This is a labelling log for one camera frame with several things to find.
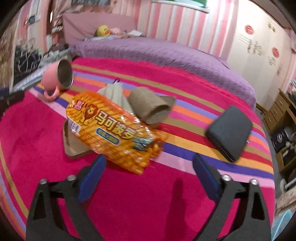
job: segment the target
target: snack bag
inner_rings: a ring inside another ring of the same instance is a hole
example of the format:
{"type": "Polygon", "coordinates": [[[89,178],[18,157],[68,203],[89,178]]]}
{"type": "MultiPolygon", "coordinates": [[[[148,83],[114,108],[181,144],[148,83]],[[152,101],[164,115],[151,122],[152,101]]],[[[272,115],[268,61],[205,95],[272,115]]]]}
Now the snack bag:
{"type": "Polygon", "coordinates": [[[83,143],[131,172],[142,174],[149,158],[162,150],[160,134],[98,93],[74,96],[66,114],[70,129],[83,143]]]}

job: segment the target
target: floor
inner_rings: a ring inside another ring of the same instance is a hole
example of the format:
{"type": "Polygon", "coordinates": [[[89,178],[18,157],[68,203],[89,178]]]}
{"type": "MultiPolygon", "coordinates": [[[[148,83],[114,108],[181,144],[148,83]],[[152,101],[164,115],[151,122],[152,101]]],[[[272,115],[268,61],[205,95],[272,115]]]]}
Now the floor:
{"type": "MultiPolygon", "coordinates": [[[[257,116],[260,118],[260,120],[263,119],[263,115],[261,115],[261,111],[256,109],[255,110],[255,113],[257,114],[257,116]]],[[[262,123],[262,128],[265,132],[265,136],[266,138],[269,137],[268,133],[267,133],[267,130],[265,128],[265,126],[263,125],[262,123]]],[[[279,173],[279,168],[277,166],[277,162],[276,162],[276,153],[274,151],[274,147],[272,145],[272,142],[270,140],[270,138],[267,138],[267,142],[268,142],[268,145],[269,145],[269,149],[270,149],[270,152],[271,152],[271,158],[272,158],[272,165],[273,165],[273,168],[274,168],[274,185],[275,185],[275,192],[276,192],[276,199],[278,199],[281,195],[281,191],[279,189],[279,184],[282,180],[282,177],[279,173]]]]}

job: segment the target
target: lion logo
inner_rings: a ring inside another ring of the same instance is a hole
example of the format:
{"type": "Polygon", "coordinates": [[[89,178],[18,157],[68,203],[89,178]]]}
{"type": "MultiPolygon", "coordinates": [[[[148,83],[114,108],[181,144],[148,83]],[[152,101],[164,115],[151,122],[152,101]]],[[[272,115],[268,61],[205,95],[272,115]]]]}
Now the lion logo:
{"type": "Polygon", "coordinates": [[[85,111],[80,117],[80,123],[88,126],[93,120],[91,120],[98,112],[98,107],[95,106],[94,104],[85,104],[84,106],[85,111]]]}

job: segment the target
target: red decal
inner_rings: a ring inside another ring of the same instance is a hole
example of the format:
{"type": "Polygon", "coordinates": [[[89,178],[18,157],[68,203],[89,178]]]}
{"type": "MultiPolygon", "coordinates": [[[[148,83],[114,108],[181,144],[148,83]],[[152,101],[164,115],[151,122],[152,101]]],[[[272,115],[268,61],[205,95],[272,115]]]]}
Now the red decal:
{"type": "Polygon", "coordinates": [[[249,35],[254,34],[254,29],[250,25],[246,25],[244,29],[245,29],[247,34],[249,34],[249,35]]]}
{"type": "Polygon", "coordinates": [[[272,54],[274,55],[275,58],[279,57],[279,51],[277,48],[272,48],[272,54]]]}

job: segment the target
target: pink wall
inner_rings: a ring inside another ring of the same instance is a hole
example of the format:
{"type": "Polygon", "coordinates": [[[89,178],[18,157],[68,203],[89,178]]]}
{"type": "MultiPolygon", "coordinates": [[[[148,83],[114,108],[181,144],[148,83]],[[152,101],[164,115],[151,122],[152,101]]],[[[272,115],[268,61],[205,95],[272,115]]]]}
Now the pink wall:
{"type": "Polygon", "coordinates": [[[138,30],[149,37],[169,40],[227,58],[233,41],[238,0],[208,0],[210,13],[151,3],[118,0],[113,13],[134,16],[138,30]]]}

